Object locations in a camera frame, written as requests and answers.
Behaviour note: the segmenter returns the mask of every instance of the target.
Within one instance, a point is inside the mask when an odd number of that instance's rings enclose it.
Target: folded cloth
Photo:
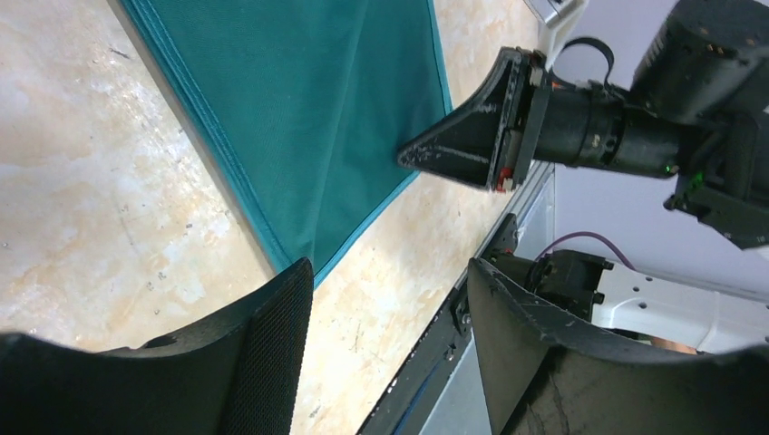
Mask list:
[[[277,271],[318,284],[451,108],[431,0],[121,0]]]

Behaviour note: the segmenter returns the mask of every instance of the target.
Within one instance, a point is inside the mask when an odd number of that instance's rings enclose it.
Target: white bracket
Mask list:
[[[524,1],[542,24],[537,50],[547,56],[545,70],[549,71],[588,7],[589,0]]]
[[[681,285],[615,264],[596,290],[591,322],[725,353],[769,342],[769,305],[738,296]]]

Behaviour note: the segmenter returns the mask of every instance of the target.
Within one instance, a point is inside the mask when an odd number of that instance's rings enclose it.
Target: ribbed black surface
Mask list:
[[[83,353],[0,335],[0,432],[288,433],[312,291],[300,260],[137,350]]]

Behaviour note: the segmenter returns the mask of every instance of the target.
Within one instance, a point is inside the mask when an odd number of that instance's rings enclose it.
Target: stained surface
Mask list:
[[[454,104],[523,2],[435,2]],[[273,275],[109,6],[0,5],[0,328],[138,346]],[[420,176],[317,289],[293,431],[352,433],[509,197]]]

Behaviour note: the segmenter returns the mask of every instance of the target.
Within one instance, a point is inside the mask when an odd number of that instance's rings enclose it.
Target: wall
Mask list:
[[[594,36],[611,46],[616,64],[610,80],[627,88],[675,2],[590,0],[572,37]],[[573,47],[558,59],[555,71],[565,80],[598,80],[606,73],[606,63],[588,47]],[[769,263],[755,252],[740,251],[694,218],[663,209],[663,201],[674,189],[674,179],[557,167],[556,235],[596,231],[617,244],[640,269],[737,286],[769,297]],[[562,246],[613,257],[591,239]]]

